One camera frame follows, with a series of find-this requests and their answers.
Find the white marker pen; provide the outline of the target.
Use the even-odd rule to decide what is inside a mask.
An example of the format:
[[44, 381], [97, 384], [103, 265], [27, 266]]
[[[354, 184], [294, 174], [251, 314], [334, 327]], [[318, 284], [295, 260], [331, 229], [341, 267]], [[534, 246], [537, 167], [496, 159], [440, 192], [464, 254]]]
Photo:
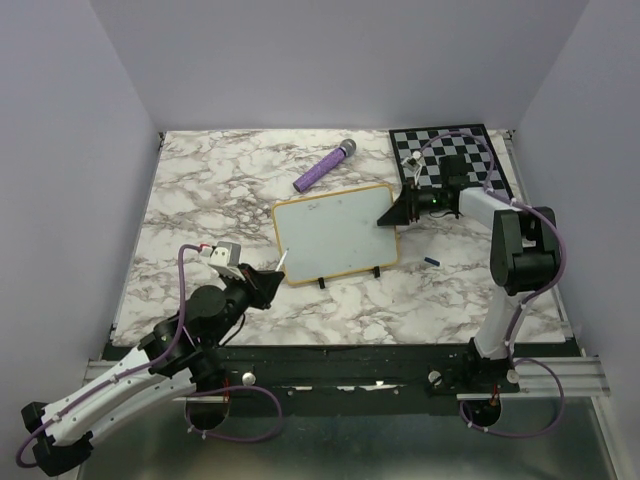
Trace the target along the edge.
[[286, 249], [284, 251], [284, 253], [282, 254], [282, 256], [281, 256], [281, 258], [280, 258], [280, 260], [279, 260], [279, 262], [278, 262], [278, 264], [276, 266], [275, 271], [282, 271], [283, 270], [288, 253], [289, 253], [289, 249]]

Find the blue marker cap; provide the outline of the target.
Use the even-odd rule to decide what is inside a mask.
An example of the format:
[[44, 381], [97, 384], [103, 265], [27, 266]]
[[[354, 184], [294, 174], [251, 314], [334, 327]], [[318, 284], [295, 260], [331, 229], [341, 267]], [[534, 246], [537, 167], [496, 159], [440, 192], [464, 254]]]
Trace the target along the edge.
[[440, 261], [438, 261], [436, 259], [433, 259], [433, 258], [430, 258], [430, 257], [425, 257], [424, 261], [427, 262], [430, 265], [437, 266], [437, 267], [441, 265]]

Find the yellow framed whiteboard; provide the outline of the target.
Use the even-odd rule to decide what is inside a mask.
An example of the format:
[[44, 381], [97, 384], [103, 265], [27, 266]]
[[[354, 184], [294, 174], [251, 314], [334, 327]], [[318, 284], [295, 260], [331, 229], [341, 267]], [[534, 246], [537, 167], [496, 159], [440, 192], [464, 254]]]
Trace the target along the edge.
[[275, 204], [272, 219], [288, 284], [395, 264], [396, 228], [377, 225], [392, 203], [391, 186], [377, 184]]

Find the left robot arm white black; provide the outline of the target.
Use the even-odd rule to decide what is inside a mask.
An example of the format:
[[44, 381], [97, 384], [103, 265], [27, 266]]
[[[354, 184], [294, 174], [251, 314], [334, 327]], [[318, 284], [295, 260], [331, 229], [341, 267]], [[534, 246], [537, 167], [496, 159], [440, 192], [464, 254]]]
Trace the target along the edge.
[[222, 287], [205, 285], [183, 300], [176, 315], [152, 332], [116, 365], [58, 402], [32, 402], [21, 415], [30, 435], [22, 447], [33, 452], [30, 467], [55, 477], [86, 461], [98, 437], [99, 421], [145, 391], [175, 393], [171, 380], [187, 372], [188, 390], [209, 395], [232, 389], [219, 349], [248, 309], [267, 310], [285, 275], [240, 266]]

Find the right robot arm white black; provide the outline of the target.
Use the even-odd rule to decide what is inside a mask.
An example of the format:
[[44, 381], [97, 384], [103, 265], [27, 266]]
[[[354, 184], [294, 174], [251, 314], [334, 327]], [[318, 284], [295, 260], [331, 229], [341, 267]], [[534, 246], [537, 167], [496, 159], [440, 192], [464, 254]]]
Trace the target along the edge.
[[527, 206], [473, 182], [464, 156], [442, 157], [439, 172], [439, 187], [420, 188], [414, 180], [406, 181], [377, 225], [406, 226], [423, 214], [445, 211], [472, 218], [491, 230], [493, 297], [459, 370], [461, 383], [480, 392], [513, 368], [514, 343], [525, 313], [564, 272], [564, 247], [552, 209]]

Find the black grey chessboard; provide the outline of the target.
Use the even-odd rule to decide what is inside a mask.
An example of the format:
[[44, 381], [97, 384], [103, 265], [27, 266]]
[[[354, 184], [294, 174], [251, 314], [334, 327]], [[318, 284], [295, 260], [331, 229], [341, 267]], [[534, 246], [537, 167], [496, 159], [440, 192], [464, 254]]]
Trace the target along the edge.
[[488, 183], [498, 195], [513, 196], [504, 142], [483, 124], [394, 129], [389, 138], [403, 184], [413, 183], [413, 177], [402, 161], [420, 150], [424, 160], [417, 187], [421, 189], [441, 188], [458, 174], [473, 186]]

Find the purple toy microphone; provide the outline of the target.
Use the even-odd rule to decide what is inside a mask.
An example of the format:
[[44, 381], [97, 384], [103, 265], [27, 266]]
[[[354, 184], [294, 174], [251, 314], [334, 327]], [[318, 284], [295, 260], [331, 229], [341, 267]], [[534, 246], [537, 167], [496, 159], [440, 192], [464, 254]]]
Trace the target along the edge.
[[357, 148], [353, 139], [345, 139], [340, 145], [293, 182], [296, 192], [304, 193], [345, 159], [351, 157]]

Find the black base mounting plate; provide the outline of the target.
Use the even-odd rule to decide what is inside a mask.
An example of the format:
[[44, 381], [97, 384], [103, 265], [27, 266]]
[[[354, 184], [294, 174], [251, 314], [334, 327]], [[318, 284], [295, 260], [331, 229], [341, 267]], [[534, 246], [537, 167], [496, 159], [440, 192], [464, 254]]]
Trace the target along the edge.
[[231, 415], [258, 417], [279, 400], [286, 415], [454, 415], [458, 398], [516, 393], [506, 360], [469, 344], [228, 346], [190, 372], [198, 393], [230, 388]]

